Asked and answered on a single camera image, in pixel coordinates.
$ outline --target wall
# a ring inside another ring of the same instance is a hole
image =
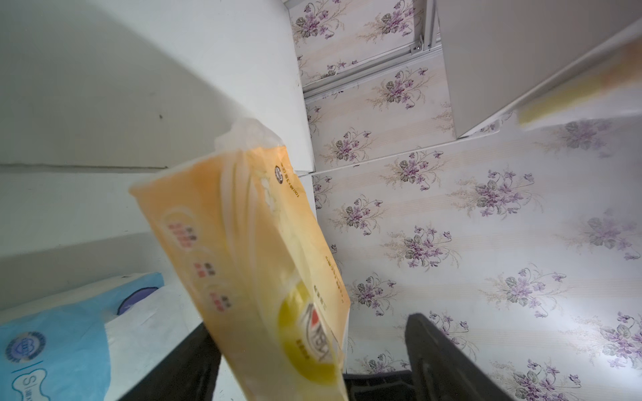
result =
[[[301,81],[359,67],[419,40],[425,0],[316,0],[290,8]]]
[[[637,400],[642,120],[515,119],[314,176],[352,298],[348,371],[407,368],[421,312],[517,399]]]
[[[449,100],[440,51],[310,99],[317,171],[453,141]]]

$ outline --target cabinet door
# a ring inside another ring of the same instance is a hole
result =
[[[313,157],[281,0],[7,0],[0,164],[165,167],[240,116]]]
[[[457,136],[642,17],[639,0],[437,0]]]

